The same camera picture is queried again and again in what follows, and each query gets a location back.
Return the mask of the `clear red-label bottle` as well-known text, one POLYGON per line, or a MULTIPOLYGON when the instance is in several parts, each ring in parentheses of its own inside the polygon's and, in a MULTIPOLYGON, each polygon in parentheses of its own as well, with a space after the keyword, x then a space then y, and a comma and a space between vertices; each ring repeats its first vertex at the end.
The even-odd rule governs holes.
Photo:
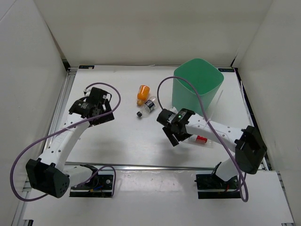
POLYGON ((200 135, 192 135, 189 138, 189 141, 195 142, 195 143, 206 144, 208 139, 206 137, 203 137, 203 136, 200 136, 200 135))

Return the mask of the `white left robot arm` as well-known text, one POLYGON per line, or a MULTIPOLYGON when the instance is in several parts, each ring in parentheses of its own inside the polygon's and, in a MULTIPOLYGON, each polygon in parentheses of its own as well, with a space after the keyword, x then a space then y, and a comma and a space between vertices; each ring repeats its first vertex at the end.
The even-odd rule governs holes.
POLYGON ((93 87, 87 97, 74 102, 69 109, 63 132, 56 135, 46 151, 36 160, 29 159, 26 172, 32 188, 56 198, 62 197, 69 187, 98 185, 97 169, 80 165, 65 170, 66 160, 83 132, 99 124, 114 120, 110 106, 111 94, 93 87))

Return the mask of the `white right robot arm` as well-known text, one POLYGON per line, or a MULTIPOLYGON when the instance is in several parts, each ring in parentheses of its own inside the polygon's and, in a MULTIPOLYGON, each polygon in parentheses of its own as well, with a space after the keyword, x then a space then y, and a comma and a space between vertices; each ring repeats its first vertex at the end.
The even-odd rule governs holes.
POLYGON ((219 143, 230 151, 229 159, 219 163, 211 176, 216 188, 224 187, 240 172, 256 174, 267 151, 257 128, 247 126, 239 129, 206 121, 203 116, 185 108, 178 113, 163 109, 157 122, 163 125, 163 131, 173 146, 196 135, 219 143))

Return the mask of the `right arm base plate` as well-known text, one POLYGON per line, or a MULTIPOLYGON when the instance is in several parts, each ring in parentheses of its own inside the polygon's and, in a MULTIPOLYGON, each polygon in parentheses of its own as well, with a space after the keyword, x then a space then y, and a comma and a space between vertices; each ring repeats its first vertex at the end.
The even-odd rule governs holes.
POLYGON ((223 181, 216 175, 196 174, 198 199, 239 199, 238 177, 223 181))

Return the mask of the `clear black-label pepsi bottle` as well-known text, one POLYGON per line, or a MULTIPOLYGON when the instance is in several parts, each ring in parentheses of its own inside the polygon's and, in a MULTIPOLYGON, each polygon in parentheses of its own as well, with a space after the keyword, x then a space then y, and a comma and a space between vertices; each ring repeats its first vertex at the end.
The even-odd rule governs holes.
POLYGON ((153 112, 158 106, 158 99, 156 96, 151 96, 141 107, 140 110, 136 113, 138 118, 146 118, 151 112, 153 112))

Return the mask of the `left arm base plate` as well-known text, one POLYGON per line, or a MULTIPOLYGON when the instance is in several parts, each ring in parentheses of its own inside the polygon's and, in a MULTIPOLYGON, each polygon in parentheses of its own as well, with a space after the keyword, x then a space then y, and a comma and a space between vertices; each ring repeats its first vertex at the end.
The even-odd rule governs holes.
POLYGON ((115 193, 117 173, 112 166, 102 166, 88 182, 70 188, 73 198, 112 198, 115 193))

